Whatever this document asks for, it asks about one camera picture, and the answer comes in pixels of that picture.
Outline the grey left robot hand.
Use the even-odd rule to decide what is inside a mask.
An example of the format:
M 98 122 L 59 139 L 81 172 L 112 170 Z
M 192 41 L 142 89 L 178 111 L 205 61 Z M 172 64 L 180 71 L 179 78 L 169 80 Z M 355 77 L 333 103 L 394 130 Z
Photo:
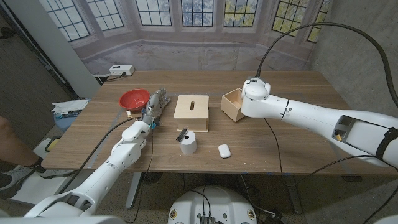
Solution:
M 145 112 L 141 121 L 149 126 L 161 116 L 164 108 L 170 103 L 170 98 L 166 96 L 167 91 L 165 88 L 157 90 L 151 94 L 149 101 L 146 104 Z

